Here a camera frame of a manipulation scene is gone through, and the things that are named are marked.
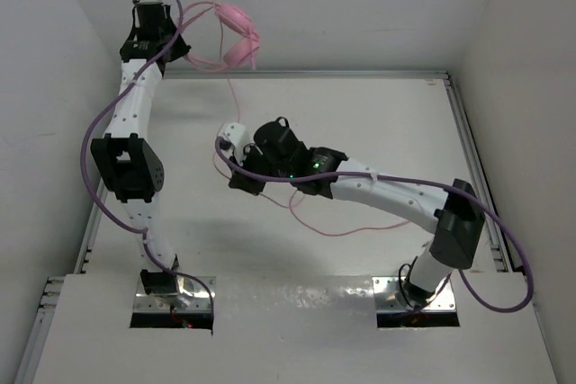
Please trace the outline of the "pink headphones with cable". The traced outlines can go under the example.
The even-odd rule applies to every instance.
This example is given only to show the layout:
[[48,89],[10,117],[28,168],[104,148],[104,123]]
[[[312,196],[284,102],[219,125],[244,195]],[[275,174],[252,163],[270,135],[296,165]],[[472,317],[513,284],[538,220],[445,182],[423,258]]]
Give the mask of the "pink headphones with cable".
[[[210,11],[213,11],[213,14],[218,19],[220,26],[219,60],[217,62],[212,62],[204,58],[196,57],[193,54],[185,55],[184,59],[195,69],[209,73],[227,72],[230,69],[240,67],[247,62],[252,68],[255,68],[256,55],[259,48],[259,36],[257,30],[254,27],[254,22],[250,16],[233,4],[223,4],[216,1],[200,1],[189,4],[182,12],[183,22],[180,26],[181,32],[184,33],[190,25]],[[241,40],[239,40],[238,43],[230,48],[225,54],[222,54],[225,27],[239,35]],[[327,233],[306,223],[297,215],[295,208],[304,201],[305,196],[302,194],[300,199],[294,203],[293,200],[295,196],[296,192],[290,196],[286,204],[282,204],[265,194],[261,194],[260,198],[270,201],[279,208],[289,210],[299,224],[324,237],[346,237],[363,231],[377,232],[394,230],[408,226],[410,223],[408,220],[404,219],[402,222],[397,222],[385,227],[360,227],[340,233]]]

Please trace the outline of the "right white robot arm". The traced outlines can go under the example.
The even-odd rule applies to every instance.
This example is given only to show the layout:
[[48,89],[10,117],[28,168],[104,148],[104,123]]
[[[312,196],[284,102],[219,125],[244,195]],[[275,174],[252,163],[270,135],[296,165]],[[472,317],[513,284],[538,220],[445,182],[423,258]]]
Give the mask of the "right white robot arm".
[[227,123],[216,148],[230,168],[231,189],[259,195],[268,183],[288,183],[304,195],[363,204],[432,234],[431,243],[399,278],[409,308],[424,307],[453,271],[472,267],[485,217],[466,181],[433,186],[387,180],[343,152],[306,147],[284,117],[254,134],[240,123]]

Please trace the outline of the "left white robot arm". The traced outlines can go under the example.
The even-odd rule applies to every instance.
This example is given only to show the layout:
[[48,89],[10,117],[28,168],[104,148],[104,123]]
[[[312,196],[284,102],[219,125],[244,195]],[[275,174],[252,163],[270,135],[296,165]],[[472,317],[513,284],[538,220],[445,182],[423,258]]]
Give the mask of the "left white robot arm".
[[120,91],[126,95],[115,105],[103,136],[90,144],[107,190],[127,212],[129,227],[137,230],[143,289],[157,296],[177,293],[178,259],[161,229],[159,193],[165,169],[148,143],[149,117],[166,64],[189,50],[178,36],[172,48],[154,59],[176,31],[169,5],[145,0],[135,3],[132,27],[120,49]]

